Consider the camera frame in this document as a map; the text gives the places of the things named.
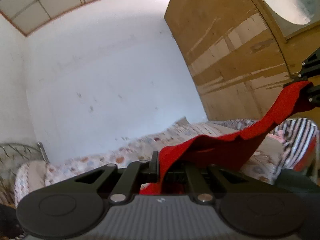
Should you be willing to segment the pink cloth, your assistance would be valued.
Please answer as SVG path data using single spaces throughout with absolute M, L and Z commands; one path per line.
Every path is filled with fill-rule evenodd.
M 274 138 L 280 142 L 281 144 L 284 144 L 285 141 L 286 141 L 286 132 L 283 131 L 283 130 L 278 130 L 278 131 L 275 131 L 274 134 L 273 134 Z

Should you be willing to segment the metal bed headboard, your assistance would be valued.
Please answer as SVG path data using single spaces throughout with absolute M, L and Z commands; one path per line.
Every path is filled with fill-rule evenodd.
M 30 146 L 17 142 L 1 143 L 1 204 L 14 206 L 14 185 L 18 169 L 29 161 L 48 162 L 41 142 Z

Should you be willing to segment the patterned white duvet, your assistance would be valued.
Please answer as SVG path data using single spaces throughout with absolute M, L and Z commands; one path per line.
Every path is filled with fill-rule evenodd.
M 104 154 L 68 159 L 57 165 L 41 160 L 29 161 L 17 171 L 14 186 L 15 204 L 19 204 L 23 197 L 35 190 L 106 164 L 113 163 L 117 164 L 119 168 L 124 168 L 133 161 L 150 160 L 153 151 L 160 151 L 166 146 L 175 146 L 197 135 L 219 137 L 240 131 L 254 123 L 249 119 L 236 119 L 191 124 L 186 118 L 183 118 L 162 132 L 133 139 L 125 146 Z M 240 171 L 247 176 L 272 184 L 277 177 L 276 168 L 282 154 L 282 144 L 269 132 L 266 139 Z

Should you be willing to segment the red long-sleeved sweater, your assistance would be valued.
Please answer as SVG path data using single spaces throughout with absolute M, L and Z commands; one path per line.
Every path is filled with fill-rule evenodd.
M 238 171 L 249 160 L 267 134 L 290 116 L 314 109 L 302 95 L 313 87 L 310 81 L 299 81 L 283 88 L 265 116 L 243 130 L 219 137 L 198 135 L 159 153 L 159 180 L 140 190 L 141 195 L 161 195 L 163 180 L 172 165 L 181 159 L 198 166 L 212 164 Z

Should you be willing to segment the wooden wardrobe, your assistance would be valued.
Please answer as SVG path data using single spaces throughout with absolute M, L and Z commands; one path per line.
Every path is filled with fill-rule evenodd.
M 170 0 L 165 13 L 209 120 L 260 119 L 319 47 L 263 0 Z

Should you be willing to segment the striped bed sheet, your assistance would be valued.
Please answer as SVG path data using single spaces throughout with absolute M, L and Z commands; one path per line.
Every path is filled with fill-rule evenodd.
M 287 119 L 271 131 L 283 130 L 286 132 L 286 141 L 283 146 L 283 154 L 276 168 L 276 175 L 280 175 L 283 169 L 294 169 L 315 138 L 318 127 L 308 118 Z

